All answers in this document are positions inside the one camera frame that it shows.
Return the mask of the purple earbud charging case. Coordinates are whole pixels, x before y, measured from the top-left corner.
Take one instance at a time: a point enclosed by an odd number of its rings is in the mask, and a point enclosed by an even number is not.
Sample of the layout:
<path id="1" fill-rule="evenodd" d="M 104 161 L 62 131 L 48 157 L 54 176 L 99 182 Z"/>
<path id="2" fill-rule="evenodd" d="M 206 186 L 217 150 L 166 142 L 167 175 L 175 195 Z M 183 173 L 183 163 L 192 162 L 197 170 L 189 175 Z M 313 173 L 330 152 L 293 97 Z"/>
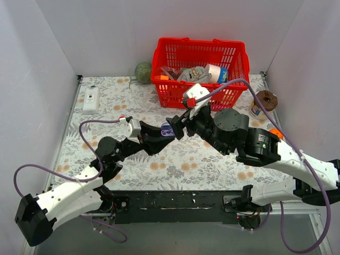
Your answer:
<path id="1" fill-rule="evenodd" d="M 172 126 L 167 122 L 161 125 L 160 133 L 162 137 L 175 137 Z"/>

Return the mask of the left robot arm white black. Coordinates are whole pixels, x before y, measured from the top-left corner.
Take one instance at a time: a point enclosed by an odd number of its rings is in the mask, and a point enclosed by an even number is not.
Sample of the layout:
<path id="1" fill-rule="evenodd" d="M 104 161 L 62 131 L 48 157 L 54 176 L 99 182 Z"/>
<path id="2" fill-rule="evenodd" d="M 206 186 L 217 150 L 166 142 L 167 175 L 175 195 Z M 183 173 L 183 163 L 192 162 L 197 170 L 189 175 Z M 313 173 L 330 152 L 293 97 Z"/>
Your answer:
<path id="1" fill-rule="evenodd" d="M 105 183 L 122 169 L 120 164 L 128 156 L 145 151 L 152 156 L 161 152 L 175 135 L 170 129 L 155 127 L 131 117 L 118 122 L 127 124 L 127 137 L 118 141 L 103 137 L 93 150 L 96 159 L 75 177 L 45 193 L 22 195 L 15 215 L 15 223 L 31 247 L 43 243 L 54 230 L 84 213 L 112 209 L 112 194 Z"/>

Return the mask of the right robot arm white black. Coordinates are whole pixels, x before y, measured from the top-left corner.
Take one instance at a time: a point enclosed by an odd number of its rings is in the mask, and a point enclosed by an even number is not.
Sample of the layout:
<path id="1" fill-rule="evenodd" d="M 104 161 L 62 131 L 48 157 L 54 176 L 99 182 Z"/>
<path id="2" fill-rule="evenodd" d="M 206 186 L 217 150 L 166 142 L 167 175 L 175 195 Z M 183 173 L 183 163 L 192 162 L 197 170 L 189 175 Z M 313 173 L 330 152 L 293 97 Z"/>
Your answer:
<path id="1" fill-rule="evenodd" d="M 239 197 L 225 203 L 228 209 L 252 211 L 260 206 L 286 200 L 301 200 L 309 205 L 325 206 L 321 189 L 329 203 L 339 201 L 339 160 L 324 162 L 308 155 L 299 156 L 278 136 L 249 127 L 249 117 L 227 108 L 214 116 L 208 106 L 196 116 L 187 110 L 168 118 L 176 138 L 198 135 L 222 155 L 237 152 L 236 161 L 247 166 L 264 167 L 285 173 L 290 178 L 266 185 L 246 185 Z"/>

